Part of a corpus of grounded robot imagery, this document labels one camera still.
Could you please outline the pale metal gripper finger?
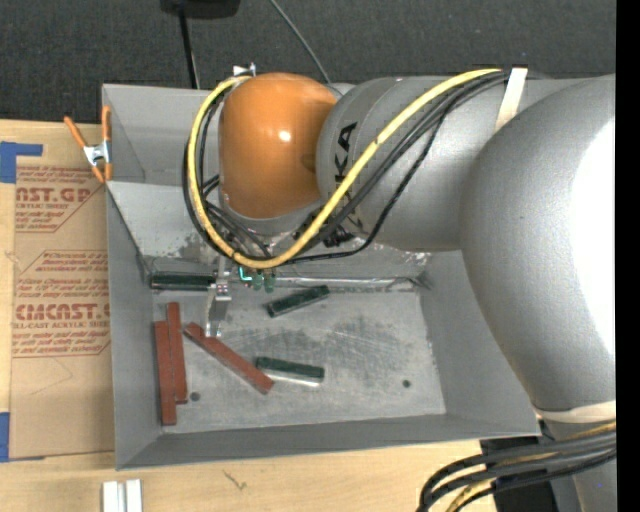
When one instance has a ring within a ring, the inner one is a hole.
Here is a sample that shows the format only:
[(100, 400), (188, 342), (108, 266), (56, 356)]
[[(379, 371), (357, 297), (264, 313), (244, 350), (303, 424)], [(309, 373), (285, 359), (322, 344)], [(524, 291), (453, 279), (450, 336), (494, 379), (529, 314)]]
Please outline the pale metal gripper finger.
[(216, 282), (207, 291), (206, 327), (207, 336), (219, 336), (221, 324), (227, 316), (232, 297), (227, 282)]

